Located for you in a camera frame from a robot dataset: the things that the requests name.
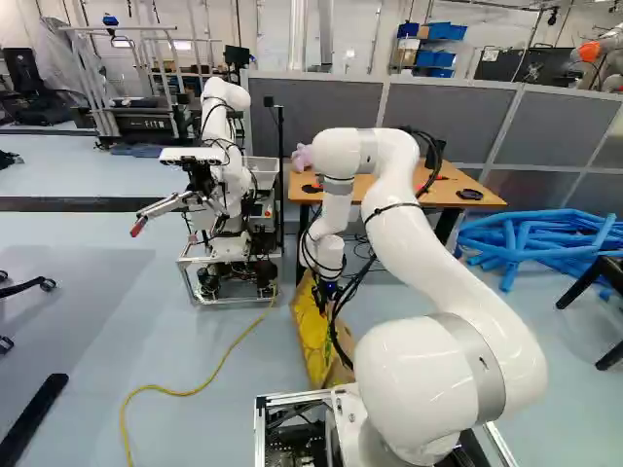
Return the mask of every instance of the yellow extension cord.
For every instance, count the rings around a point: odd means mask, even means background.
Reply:
[[[227,360],[227,357],[229,357],[230,353],[232,353],[232,350],[234,350],[238,346],[238,344],[241,343],[244,340],[244,338],[246,338],[251,333],[251,331],[253,331],[257,327],[258,324],[264,321],[264,318],[266,318],[266,316],[269,314],[269,311],[271,311],[271,309],[273,308],[273,305],[275,304],[275,298],[276,298],[276,287],[274,288],[273,298],[271,299],[271,304],[269,305],[268,309],[264,311],[255,321],[253,321],[251,325],[248,328],[246,328],[244,332],[236,338],[235,341],[231,343],[231,345],[228,347],[227,351],[225,352],[225,355],[223,355],[223,358],[221,358],[221,361],[216,367],[216,370],[214,370],[212,375],[210,375],[210,377],[204,383],[202,383],[195,389],[191,389],[190,391],[173,391],[171,389],[167,389],[157,384],[146,384],[144,386],[140,386],[134,389],[132,392],[128,394],[128,396],[122,403],[121,409],[119,411],[119,426],[121,429],[121,436],[124,440],[124,448],[126,451],[126,461],[128,462],[128,467],[134,467],[134,463],[132,462],[132,454],[129,448],[128,429],[126,428],[126,408],[128,407],[128,404],[132,400],[132,398],[136,394],[139,394],[144,391],[158,391],[164,394],[168,394],[169,396],[175,396],[175,397],[194,396],[195,394],[202,392],[204,389],[206,389],[210,385],[211,382],[213,382],[216,379],[218,373],[221,371],[221,368],[223,368],[223,365],[225,365],[225,361]]]

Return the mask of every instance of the chair caster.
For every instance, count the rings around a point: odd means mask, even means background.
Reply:
[[[39,287],[41,287],[41,290],[44,292],[52,292],[56,288],[56,282],[52,279],[46,278],[41,284],[39,284]]]
[[[9,353],[15,344],[6,336],[0,336],[0,355],[6,355]]]

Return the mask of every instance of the cubicle partition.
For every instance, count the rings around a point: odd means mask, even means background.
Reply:
[[[333,126],[412,126],[447,142],[444,157],[505,198],[511,209],[577,207],[623,216],[623,96],[516,83],[316,73],[245,77],[254,154],[285,151]],[[426,145],[421,142],[422,154]]]

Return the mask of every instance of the blue bin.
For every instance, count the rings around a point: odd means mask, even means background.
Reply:
[[[448,39],[451,34],[450,22],[430,22],[428,26],[428,39]]]
[[[465,37],[465,32],[467,32],[467,26],[458,26],[453,24],[450,26],[450,36],[448,39],[452,39],[454,41],[462,41],[463,37]]]
[[[418,35],[418,30],[420,29],[420,25],[416,22],[405,22],[404,24],[400,24],[398,26],[398,39],[403,39],[405,37],[416,37]]]
[[[450,54],[448,52],[438,52],[435,54],[435,66],[451,67],[455,62],[455,56],[457,54]]]
[[[432,68],[428,71],[428,76],[433,78],[452,78],[454,70],[448,68]]]
[[[418,55],[416,56],[416,65],[417,66],[435,66],[435,52],[429,51],[418,51]]]

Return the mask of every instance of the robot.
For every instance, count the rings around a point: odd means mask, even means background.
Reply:
[[[188,174],[186,190],[139,210],[130,230],[136,237],[149,221],[173,210],[182,212],[189,240],[177,264],[192,301],[202,305],[268,301],[277,293],[272,261],[280,256],[277,170],[267,171],[265,165],[279,162],[247,157],[236,143],[234,119],[250,101],[239,86],[218,77],[207,80],[200,147],[165,148],[160,155],[161,163]],[[189,269],[197,266],[194,285]],[[253,284],[255,293],[241,291],[244,284]],[[223,293],[225,285],[231,287]]]
[[[605,58],[603,65],[598,65],[599,59]],[[623,91],[623,22],[617,24],[608,32],[602,34],[596,41],[585,42],[571,51],[572,64],[590,63],[584,66],[587,72],[578,82],[580,90],[589,89],[593,83],[598,84],[598,90],[604,92]]]
[[[344,251],[338,233],[347,226],[354,175],[373,172],[377,181],[361,203],[372,248],[387,271],[428,296],[436,312],[370,330],[354,351],[355,384],[258,398],[256,466],[277,464],[271,456],[279,450],[271,443],[279,439],[282,450],[286,443],[275,432],[280,418],[314,401],[331,408],[329,465],[339,457],[346,467],[431,466],[453,451],[461,431],[514,413],[544,393],[547,365],[531,331],[430,228],[413,190],[419,156],[418,143],[399,129],[332,128],[313,140],[311,159],[324,175],[324,195],[321,215],[301,238],[304,266],[322,290],[337,289]],[[332,456],[337,445],[340,454]],[[307,465],[313,465],[310,456],[304,456]]]

